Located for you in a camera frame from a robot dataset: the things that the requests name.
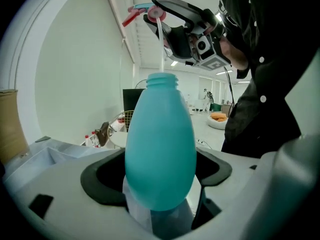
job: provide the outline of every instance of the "person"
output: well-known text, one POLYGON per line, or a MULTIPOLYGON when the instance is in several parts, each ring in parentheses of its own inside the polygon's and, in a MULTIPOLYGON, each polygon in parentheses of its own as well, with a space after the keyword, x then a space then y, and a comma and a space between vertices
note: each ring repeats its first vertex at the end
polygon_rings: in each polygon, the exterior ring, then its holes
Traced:
POLYGON ((211 91, 204 89, 204 97, 203 97, 203 112, 206 111, 208 108, 208 112, 210 111, 210 105, 211 105, 211 97, 212 93, 211 91))
POLYGON ((319 47, 316 1, 220 0, 221 51, 238 79, 252 76, 228 118, 221 151, 260 158, 301 135, 285 97, 319 47))

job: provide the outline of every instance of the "teal plastic bottle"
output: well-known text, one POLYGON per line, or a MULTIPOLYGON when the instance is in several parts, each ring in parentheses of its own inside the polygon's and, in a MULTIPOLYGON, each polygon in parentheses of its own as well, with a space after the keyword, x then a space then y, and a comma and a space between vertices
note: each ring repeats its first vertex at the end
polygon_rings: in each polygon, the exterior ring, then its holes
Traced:
POLYGON ((135 107, 125 148, 133 197, 153 211, 181 204, 196 172, 196 143, 185 100, 170 73, 148 76, 135 107))

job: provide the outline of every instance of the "bottle neck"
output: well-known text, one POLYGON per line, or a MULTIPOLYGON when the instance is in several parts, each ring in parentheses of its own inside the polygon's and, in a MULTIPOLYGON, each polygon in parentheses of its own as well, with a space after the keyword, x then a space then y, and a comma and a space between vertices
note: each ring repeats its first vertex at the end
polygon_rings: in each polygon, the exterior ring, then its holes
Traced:
POLYGON ((148 89, 167 88, 177 89, 178 79, 176 75, 171 73, 153 73, 146 80, 148 89))

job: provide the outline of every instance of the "cardboard box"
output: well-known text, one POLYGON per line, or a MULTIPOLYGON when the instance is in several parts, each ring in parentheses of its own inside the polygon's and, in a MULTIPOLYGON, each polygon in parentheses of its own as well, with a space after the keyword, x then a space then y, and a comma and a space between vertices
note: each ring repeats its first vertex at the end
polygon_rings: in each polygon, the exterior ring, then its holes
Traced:
POLYGON ((0 90, 0 161, 7 163, 28 151, 17 107, 17 90, 0 90))

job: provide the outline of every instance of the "white pipe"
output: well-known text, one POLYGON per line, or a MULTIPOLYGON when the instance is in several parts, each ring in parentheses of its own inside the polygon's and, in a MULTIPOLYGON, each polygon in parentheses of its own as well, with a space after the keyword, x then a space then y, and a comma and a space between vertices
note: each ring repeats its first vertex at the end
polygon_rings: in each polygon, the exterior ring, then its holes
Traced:
POLYGON ((161 21, 158 17, 156 18, 156 23, 158 25, 159 42, 160 42, 160 56, 161 56, 159 69, 160 69, 160 72, 164 72, 164 66, 165 66, 164 33, 162 32, 161 21))

